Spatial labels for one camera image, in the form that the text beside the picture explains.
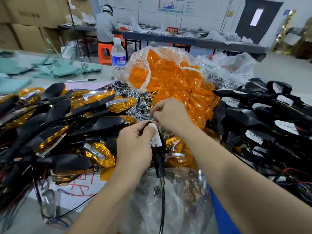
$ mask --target left hand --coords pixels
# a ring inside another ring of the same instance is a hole
[[[138,176],[144,173],[152,161],[151,140],[155,128],[141,121],[122,129],[117,139],[116,168],[132,169]]]

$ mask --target person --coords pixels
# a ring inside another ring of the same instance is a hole
[[[120,26],[113,16],[113,8],[110,5],[103,6],[103,12],[96,15],[96,35],[99,43],[114,44],[113,30],[121,32]]]
[[[150,114],[183,139],[209,185],[242,234],[312,233],[312,208],[233,156],[190,120],[175,98],[157,103]],[[155,129],[142,121],[120,131],[116,168],[83,209],[67,234],[117,233],[131,194],[150,165]]]

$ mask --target black hair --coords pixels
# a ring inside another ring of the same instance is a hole
[[[113,13],[113,8],[111,7],[111,5],[106,4],[106,5],[104,5],[104,6],[107,6],[107,7],[112,11],[112,13]]]

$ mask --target bottle cap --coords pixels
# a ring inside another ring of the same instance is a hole
[[[114,38],[113,42],[114,42],[114,44],[121,44],[121,39],[120,38]]]

